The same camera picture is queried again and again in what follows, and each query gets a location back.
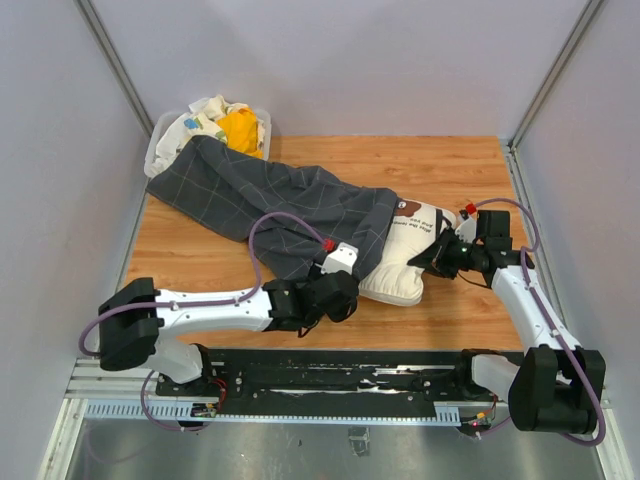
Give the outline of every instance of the clothing pile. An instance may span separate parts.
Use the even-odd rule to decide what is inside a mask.
[[[158,141],[153,161],[144,166],[149,178],[167,170],[196,135],[213,137],[233,150],[263,158],[265,127],[248,105],[227,103],[222,95],[217,95],[192,103],[189,110],[180,115]]]

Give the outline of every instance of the plaid fabric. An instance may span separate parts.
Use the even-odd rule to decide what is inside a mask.
[[[389,189],[355,187],[320,167],[265,162],[206,136],[193,137],[147,191],[235,241],[246,240],[265,213],[292,213],[324,237],[357,247],[354,274],[359,279],[382,257],[397,202]],[[279,278],[306,276],[313,261],[326,256],[303,227],[284,218],[262,225],[255,251]]]

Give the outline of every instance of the brown cartoon bear print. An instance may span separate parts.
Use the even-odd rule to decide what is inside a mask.
[[[418,202],[412,202],[411,200],[398,200],[398,206],[396,207],[397,217],[413,217],[413,214],[420,210],[422,205]]]

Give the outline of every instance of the metal floor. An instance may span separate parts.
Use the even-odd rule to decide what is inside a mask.
[[[512,425],[472,440],[454,428],[371,427],[369,450],[344,425],[215,423],[199,434],[147,421],[87,421],[97,456],[78,444],[67,480],[604,479],[595,449]]]

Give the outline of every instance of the metal corner post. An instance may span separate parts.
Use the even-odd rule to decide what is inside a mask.
[[[109,64],[113,75],[116,77],[116,80],[122,89],[122,93],[124,93],[127,102],[129,102],[129,105],[133,109],[138,122],[147,136],[150,137],[151,132],[153,132],[153,122],[140,99],[140,95],[138,95],[138,92],[131,82],[127,70],[120,60],[120,57],[118,56],[118,53],[116,52],[116,49],[113,46],[104,25],[102,24],[102,20],[100,19],[93,2],[91,0],[74,1],[96,43],[100,47],[105,60]]]
[[[589,0],[580,13],[580,17],[573,26],[573,30],[569,34],[567,41],[562,46],[560,53],[553,62],[549,73],[545,77],[542,85],[538,89],[538,92],[533,97],[533,100],[527,108],[527,112],[522,117],[518,128],[516,129],[513,138],[509,141],[509,147],[512,149],[518,148],[518,145],[522,142],[527,130],[533,123],[533,120],[538,115],[538,112],[544,105],[547,97],[553,90],[556,82],[564,72],[569,61],[573,57],[577,47],[584,38],[585,33],[593,23],[598,13],[602,10],[602,7],[607,0]]]

